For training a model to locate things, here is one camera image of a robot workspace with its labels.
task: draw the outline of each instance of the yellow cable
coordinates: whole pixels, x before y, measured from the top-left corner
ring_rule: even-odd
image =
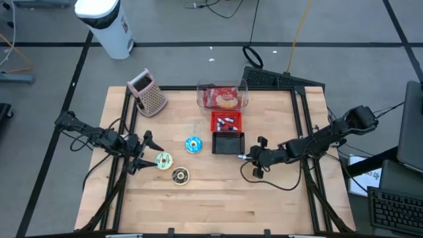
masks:
[[[0,38],[2,38],[10,47],[10,50],[15,50],[22,59],[30,66],[29,68],[22,68],[22,69],[14,69],[10,70],[6,73],[17,73],[22,71],[30,71],[34,67],[34,64],[24,55],[22,54],[16,47],[14,47],[2,34],[0,34]]]
[[[289,73],[289,69],[291,67],[291,61],[292,61],[293,51],[295,49],[295,43],[297,43],[297,38],[298,38],[298,35],[299,35],[299,31],[301,30],[301,27],[303,27],[303,23],[304,23],[305,17],[307,16],[307,13],[309,12],[310,5],[311,5],[311,0],[309,0],[309,2],[307,4],[307,8],[304,11],[303,18],[301,19],[301,22],[299,23],[299,26],[298,26],[298,29],[297,29],[297,34],[295,35],[295,38],[293,39],[292,49],[291,49],[291,56],[289,57],[288,68],[286,69],[286,72],[287,73]]]

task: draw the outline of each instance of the clear plastic container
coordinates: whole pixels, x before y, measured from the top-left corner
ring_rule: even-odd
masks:
[[[201,79],[197,84],[197,104],[204,112],[213,110],[242,110],[249,103],[247,82],[209,81]]]

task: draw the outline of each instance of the floor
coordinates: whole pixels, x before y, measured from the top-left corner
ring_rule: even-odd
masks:
[[[250,38],[256,1],[244,1],[232,19],[206,8],[185,9],[184,2],[122,1],[138,43],[123,61],[110,59],[95,37],[84,57],[89,31],[75,17],[73,7],[17,9],[17,46],[33,61],[36,82],[0,84],[0,102],[12,104],[15,112],[0,141],[0,236],[16,236],[52,138],[54,120],[67,103],[81,120],[97,125],[107,88],[124,86],[145,67],[160,85],[241,78],[248,65],[241,47]],[[213,7],[230,15],[238,4],[238,0],[222,1]],[[252,41],[264,69],[286,70],[289,45],[306,4],[307,0],[260,2]],[[314,1],[299,37],[302,43],[295,49],[291,74],[325,83],[328,106],[337,116],[361,104],[379,110],[402,102],[406,82],[418,81],[421,74],[414,60],[423,61],[422,7],[419,0]],[[11,18],[4,9],[0,15]],[[395,27],[392,15],[402,30]],[[0,33],[8,39],[13,35],[5,24],[0,24]],[[0,43],[0,58],[6,46]],[[13,53],[1,71],[22,66],[22,59]],[[395,146],[401,114],[401,108],[388,113],[376,131],[349,136],[348,143],[369,153]],[[91,152],[70,152],[70,142],[59,138],[26,235],[73,230]],[[341,151],[356,153],[348,147]],[[364,221],[366,200],[351,195],[350,201],[358,231],[369,233]]]

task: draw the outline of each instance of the red item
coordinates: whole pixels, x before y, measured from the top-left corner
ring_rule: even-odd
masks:
[[[229,110],[239,110],[241,108],[237,87],[207,89],[203,95],[203,101],[206,108]]]
[[[225,122],[224,126],[221,126],[221,129],[223,132],[227,132],[226,130],[229,130],[230,126],[234,126],[238,128],[236,132],[242,132],[243,131],[243,123],[242,123],[242,116],[241,112],[237,111],[213,111],[211,112],[211,118],[210,118],[210,130],[211,132],[218,132],[217,131],[217,119],[220,118]],[[225,118],[232,118],[233,123],[225,121]]]

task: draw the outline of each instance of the wooden tabletop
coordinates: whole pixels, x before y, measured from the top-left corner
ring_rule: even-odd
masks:
[[[107,127],[120,117],[125,90],[125,87],[109,88],[101,127]],[[306,91],[312,124],[322,128],[328,124],[323,91],[320,87],[308,87]],[[202,114],[196,104],[196,91],[164,93],[169,98],[164,110],[152,118],[138,114],[135,133],[142,136],[144,131],[151,130],[154,142],[173,156],[174,165],[167,171],[147,168],[134,176],[128,175],[119,232],[167,233],[167,229],[173,227],[176,233],[263,234],[264,229],[270,229],[272,234],[313,233],[303,177],[291,192],[245,182],[239,172],[242,160],[235,155],[212,154],[210,116]],[[251,91],[249,97],[249,105],[243,111],[246,152],[257,144],[258,136],[268,139],[269,148],[277,148],[277,144],[297,137],[289,92]],[[298,102],[305,125],[299,97]],[[190,136],[198,136],[203,141],[203,150],[198,154],[189,154],[184,148]],[[158,153],[146,149],[144,158],[154,161]],[[335,149],[328,153],[338,156]],[[103,150],[95,149],[91,167],[105,155]],[[111,161],[88,178],[75,228],[84,226],[103,202]],[[188,184],[177,186],[172,182],[171,173],[177,167],[189,170]],[[298,179],[299,163],[274,165],[271,169],[265,173],[264,180],[279,186],[292,187]],[[323,157],[321,170],[329,204],[346,225],[355,229],[340,163]],[[251,165],[245,167],[244,174],[248,179],[255,179]],[[325,230],[318,200],[316,204],[320,227]],[[113,204],[110,214],[114,214],[114,209]]]

